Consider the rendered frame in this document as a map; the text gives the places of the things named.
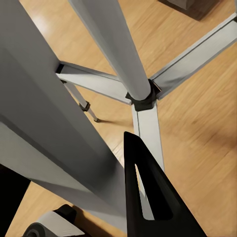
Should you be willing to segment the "camera tripod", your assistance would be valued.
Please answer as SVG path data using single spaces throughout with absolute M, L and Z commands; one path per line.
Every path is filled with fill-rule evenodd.
M 157 101 L 237 41 L 237 0 L 149 78 L 118 0 L 68 2 L 117 76 L 59 60 L 21 2 L 0 0 L 0 164 L 127 234 L 124 167 L 75 85 L 132 106 L 134 134 L 165 173 Z M 155 220 L 138 177 L 143 217 Z

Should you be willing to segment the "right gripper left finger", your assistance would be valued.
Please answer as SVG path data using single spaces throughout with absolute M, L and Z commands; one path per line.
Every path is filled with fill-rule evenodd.
M 0 164 L 0 237 L 5 237 L 30 182 Z

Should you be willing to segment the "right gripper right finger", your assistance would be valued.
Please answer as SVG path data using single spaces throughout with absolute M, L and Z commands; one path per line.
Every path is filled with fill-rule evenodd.
M 142 139 L 124 132 L 127 237 L 207 237 Z M 155 220 L 143 217 L 137 165 Z

